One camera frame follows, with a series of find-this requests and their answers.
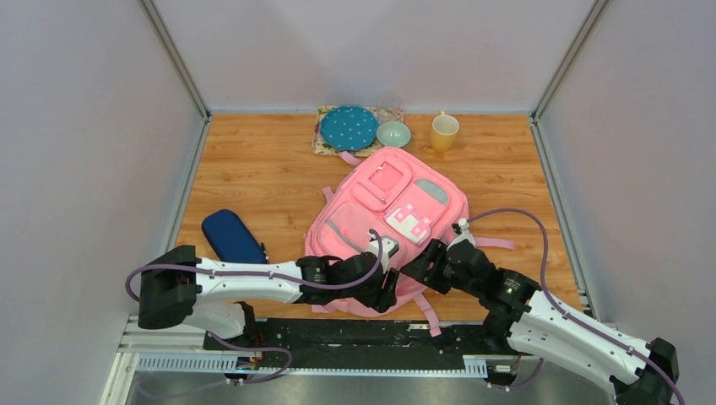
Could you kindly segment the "navy blue pencil case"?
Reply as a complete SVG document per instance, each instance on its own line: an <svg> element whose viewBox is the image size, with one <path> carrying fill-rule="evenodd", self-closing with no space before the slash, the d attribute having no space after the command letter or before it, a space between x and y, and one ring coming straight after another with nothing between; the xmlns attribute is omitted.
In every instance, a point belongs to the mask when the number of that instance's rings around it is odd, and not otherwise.
<svg viewBox="0 0 716 405"><path fill-rule="evenodd" d="M223 262L269 262L264 244L260 243L239 216L229 209L210 214L201 223L201 229L214 253Z"/></svg>

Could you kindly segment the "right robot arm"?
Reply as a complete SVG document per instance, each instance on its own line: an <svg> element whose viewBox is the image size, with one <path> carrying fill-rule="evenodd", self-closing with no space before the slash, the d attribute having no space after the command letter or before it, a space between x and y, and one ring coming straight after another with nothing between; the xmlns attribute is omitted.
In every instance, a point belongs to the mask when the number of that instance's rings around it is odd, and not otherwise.
<svg viewBox="0 0 716 405"><path fill-rule="evenodd" d="M468 241L432 240L401 273L446 294L475 297L488 314L481 341L494 354L532 354L591 381L618 404L683 403L675 346L608 327L558 301L522 273L497 267Z"/></svg>

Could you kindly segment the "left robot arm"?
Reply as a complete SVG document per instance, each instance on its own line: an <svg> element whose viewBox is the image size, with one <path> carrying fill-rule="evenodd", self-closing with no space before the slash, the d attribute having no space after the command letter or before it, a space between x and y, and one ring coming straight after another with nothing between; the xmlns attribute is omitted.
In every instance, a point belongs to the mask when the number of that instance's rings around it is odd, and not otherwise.
<svg viewBox="0 0 716 405"><path fill-rule="evenodd" d="M346 259L304 256L279 264L247 264L200 257L194 246L183 245L132 271L125 289L139 304L141 328L189 325L246 350L258 339L246 300L328 305L353 299L379 314L386 312L397 302L399 273L390 261L398 251L395 240L383 238Z"/></svg>

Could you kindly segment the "pink student backpack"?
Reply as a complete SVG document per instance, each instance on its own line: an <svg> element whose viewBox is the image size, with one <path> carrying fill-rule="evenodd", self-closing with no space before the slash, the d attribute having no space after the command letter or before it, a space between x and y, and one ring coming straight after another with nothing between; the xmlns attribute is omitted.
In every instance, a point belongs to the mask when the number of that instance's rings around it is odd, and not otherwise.
<svg viewBox="0 0 716 405"><path fill-rule="evenodd" d="M324 188L326 204L305 237L307 256L347 258L369 243L369 231L398 243L390 266L400 268L433 239L453 240L453 224L469 216L466 195L447 177L401 148L384 147L358 160L335 188Z"/></svg>

